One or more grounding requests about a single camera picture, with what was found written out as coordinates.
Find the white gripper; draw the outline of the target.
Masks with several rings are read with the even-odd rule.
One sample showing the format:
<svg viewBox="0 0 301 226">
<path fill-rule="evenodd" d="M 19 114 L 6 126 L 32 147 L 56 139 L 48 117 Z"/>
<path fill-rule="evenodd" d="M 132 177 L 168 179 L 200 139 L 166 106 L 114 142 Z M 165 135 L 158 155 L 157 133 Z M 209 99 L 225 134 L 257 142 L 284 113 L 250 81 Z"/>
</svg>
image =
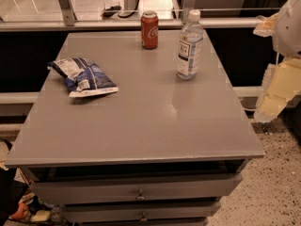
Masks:
<svg viewBox="0 0 301 226">
<path fill-rule="evenodd" d="M 261 83 L 254 120 L 267 123 L 277 118 L 289 101 L 301 91 L 301 0 L 288 0 L 278 13 L 259 16 L 261 22 L 253 34 L 272 37 L 273 49 L 284 57 L 269 64 Z"/>
</svg>

